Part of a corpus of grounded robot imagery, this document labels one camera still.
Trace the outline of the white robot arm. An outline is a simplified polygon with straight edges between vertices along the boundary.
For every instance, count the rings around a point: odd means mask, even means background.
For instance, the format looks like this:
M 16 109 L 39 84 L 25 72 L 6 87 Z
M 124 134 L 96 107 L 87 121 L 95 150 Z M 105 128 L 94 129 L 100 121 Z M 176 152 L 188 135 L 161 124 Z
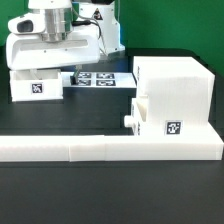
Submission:
M 29 12 L 8 22 L 6 61 L 11 71 L 97 63 L 98 30 L 72 25 L 71 0 L 29 0 Z

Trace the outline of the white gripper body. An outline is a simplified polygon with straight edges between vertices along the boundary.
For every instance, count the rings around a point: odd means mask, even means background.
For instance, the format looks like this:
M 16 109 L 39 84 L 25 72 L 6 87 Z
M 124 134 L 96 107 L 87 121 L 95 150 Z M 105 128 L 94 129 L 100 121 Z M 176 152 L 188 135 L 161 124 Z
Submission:
M 6 61 L 11 70 L 90 64 L 99 59 L 98 31 L 93 25 L 75 28 L 66 40 L 59 42 L 45 42 L 39 34 L 13 33 L 6 41 Z

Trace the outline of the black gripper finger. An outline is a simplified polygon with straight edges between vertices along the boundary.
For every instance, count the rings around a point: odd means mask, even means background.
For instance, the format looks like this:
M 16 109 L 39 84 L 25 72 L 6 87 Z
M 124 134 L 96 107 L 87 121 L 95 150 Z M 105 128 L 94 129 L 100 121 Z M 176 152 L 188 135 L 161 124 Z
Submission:
M 72 76 L 70 76 L 71 85 L 77 85 L 77 83 L 78 83 L 78 75 L 79 75 L 81 69 L 82 69 L 82 65 L 74 66 L 74 73 L 73 73 Z

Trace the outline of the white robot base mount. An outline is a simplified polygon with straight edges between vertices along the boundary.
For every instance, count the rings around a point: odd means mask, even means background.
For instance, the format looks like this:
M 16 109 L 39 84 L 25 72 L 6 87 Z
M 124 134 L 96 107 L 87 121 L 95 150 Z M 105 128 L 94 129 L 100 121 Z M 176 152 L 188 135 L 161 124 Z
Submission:
M 115 0 L 79 0 L 78 12 L 80 16 L 94 18 L 98 22 L 102 53 L 109 55 L 125 50 L 120 41 L 120 23 L 115 18 Z

